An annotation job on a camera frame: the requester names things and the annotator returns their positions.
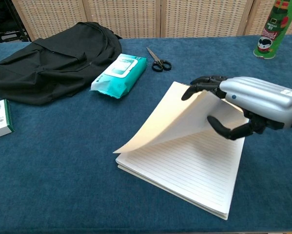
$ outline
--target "silver robotic hand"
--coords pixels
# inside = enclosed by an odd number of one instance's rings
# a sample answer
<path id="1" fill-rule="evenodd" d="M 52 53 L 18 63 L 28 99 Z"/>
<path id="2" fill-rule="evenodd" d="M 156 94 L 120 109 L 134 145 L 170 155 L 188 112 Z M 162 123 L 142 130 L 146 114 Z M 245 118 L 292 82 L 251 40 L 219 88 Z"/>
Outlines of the silver robotic hand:
<path id="1" fill-rule="evenodd" d="M 202 90 L 211 91 L 219 98 L 240 107 L 250 121 L 229 129 L 213 117 L 208 122 L 221 136 L 236 140 L 254 132 L 262 134 L 266 127 L 278 130 L 292 128 L 292 89 L 252 77 L 199 77 L 182 96 L 187 100 Z"/>

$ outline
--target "blue table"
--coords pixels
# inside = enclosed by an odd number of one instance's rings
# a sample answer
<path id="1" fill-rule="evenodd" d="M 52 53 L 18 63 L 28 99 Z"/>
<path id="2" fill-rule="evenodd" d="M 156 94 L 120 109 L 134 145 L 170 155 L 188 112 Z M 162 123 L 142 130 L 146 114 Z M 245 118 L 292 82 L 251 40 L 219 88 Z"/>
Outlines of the blue table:
<path id="1" fill-rule="evenodd" d="M 149 59 L 123 99 L 88 88 L 43 106 L 10 102 L 15 132 L 0 137 L 0 233 L 292 231 L 290 130 L 246 138 L 227 221 L 118 169 L 112 154 L 173 81 L 219 74 L 292 88 L 292 35 L 271 60 L 253 55 L 258 38 L 122 39 L 123 53 Z M 0 44 L 0 60 L 26 45 Z M 146 46 L 173 69 L 152 71 Z"/>

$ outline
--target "snack can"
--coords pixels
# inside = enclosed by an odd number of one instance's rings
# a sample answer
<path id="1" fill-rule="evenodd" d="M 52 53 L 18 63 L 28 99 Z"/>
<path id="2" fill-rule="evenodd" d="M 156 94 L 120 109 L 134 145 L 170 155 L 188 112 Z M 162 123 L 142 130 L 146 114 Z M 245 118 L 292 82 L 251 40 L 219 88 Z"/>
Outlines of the snack can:
<path id="1" fill-rule="evenodd" d="M 276 0 L 253 53 L 262 59 L 275 57 L 278 47 L 292 22 L 292 0 Z"/>

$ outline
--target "wet wipes package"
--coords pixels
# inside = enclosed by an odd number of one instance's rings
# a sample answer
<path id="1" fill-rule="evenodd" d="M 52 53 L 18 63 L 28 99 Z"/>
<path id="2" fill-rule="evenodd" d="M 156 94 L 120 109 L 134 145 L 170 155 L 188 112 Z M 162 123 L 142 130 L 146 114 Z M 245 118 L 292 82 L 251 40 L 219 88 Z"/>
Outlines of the wet wipes package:
<path id="1" fill-rule="evenodd" d="M 121 98 L 129 93 L 147 67 L 147 58 L 120 54 L 91 85 L 90 91 Z"/>

